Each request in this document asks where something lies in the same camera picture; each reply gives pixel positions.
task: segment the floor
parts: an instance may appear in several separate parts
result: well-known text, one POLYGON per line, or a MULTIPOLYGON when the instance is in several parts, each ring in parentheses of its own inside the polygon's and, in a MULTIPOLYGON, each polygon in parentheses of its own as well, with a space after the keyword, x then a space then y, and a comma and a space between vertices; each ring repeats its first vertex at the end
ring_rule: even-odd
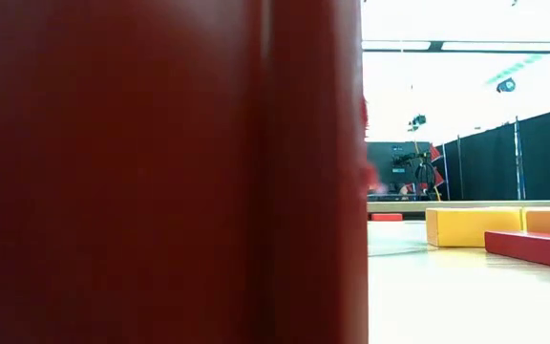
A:
POLYGON ((549 343, 550 268, 369 223, 370 344, 549 343))

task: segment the ceiling light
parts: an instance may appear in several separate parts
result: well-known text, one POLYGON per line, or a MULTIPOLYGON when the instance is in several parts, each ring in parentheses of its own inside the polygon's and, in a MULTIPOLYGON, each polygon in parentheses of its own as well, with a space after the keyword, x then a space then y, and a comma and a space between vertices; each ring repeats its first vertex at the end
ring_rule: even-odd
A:
POLYGON ((428 50, 430 42, 417 41, 363 41, 364 50, 428 50))
POLYGON ((550 52, 550 43, 445 42, 444 51, 550 52))

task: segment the red foam block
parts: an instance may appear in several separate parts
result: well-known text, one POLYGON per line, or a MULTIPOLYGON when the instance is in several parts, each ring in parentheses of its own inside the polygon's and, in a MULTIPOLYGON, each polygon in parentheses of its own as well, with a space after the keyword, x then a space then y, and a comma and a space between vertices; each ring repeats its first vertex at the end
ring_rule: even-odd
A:
POLYGON ((486 232, 485 249, 490 253, 550 266, 550 234, 486 232))
POLYGON ((402 221, 402 214, 371 214, 371 221, 402 221))

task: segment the stage light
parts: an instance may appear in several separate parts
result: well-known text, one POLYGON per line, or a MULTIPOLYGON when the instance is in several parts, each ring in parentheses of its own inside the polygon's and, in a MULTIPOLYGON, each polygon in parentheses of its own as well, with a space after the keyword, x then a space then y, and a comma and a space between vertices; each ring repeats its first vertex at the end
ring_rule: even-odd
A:
POLYGON ((496 87, 496 92, 513 92, 517 88, 515 81, 509 77, 506 80, 500 82, 496 87))
POLYGON ((415 130, 419 129, 420 126, 426 124, 426 116, 425 115, 417 115, 415 116, 410 122, 409 122, 409 131, 414 132, 415 130))

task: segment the metal pole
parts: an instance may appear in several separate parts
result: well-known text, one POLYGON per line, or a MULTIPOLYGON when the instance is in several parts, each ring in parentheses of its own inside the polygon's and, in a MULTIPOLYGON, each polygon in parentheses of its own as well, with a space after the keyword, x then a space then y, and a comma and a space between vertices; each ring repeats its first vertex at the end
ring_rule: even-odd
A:
POLYGON ((464 200, 464 178, 462 176, 462 149, 461 149, 461 140, 459 135, 457 136, 457 157, 459 161, 459 190, 461 192, 462 201, 464 200))
POLYGON ((447 148, 443 143, 443 161, 445 163, 445 184, 447 185, 447 201, 451 200, 451 192, 449 191, 449 169, 447 168, 447 148))
POLYGON ((523 201, 526 199, 525 175, 523 174, 523 151, 521 149, 521 133, 517 116, 515 116, 515 158, 517 163, 517 198, 523 201))

